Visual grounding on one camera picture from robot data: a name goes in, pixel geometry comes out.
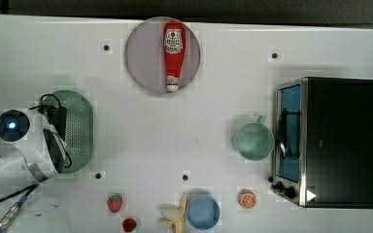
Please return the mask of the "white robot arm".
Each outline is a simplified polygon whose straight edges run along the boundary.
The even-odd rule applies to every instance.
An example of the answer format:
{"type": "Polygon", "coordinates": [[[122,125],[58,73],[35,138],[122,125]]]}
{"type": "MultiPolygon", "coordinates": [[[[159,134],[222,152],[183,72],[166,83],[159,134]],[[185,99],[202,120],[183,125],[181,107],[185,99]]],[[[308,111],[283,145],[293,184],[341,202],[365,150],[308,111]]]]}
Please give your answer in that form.
{"type": "Polygon", "coordinates": [[[61,174],[66,143],[48,119],[33,110],[12,109],[0,115],[0,233],[10,226],[39,184],[61,174]]]}

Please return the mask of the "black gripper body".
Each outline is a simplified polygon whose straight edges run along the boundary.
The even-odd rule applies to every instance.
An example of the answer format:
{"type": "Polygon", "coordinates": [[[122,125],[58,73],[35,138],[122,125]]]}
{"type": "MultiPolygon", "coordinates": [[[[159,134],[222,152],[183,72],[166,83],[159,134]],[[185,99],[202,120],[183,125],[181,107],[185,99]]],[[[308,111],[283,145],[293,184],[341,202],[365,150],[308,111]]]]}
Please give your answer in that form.
{"type": "Polygon", "coordinates": [[[67,119],[67,109],[65,107],[60,107],[58,110],[53,112],[50,117],[50,124],[52,124],[59,137],[64,140],[66,135],[66,119],[67,119]]]}

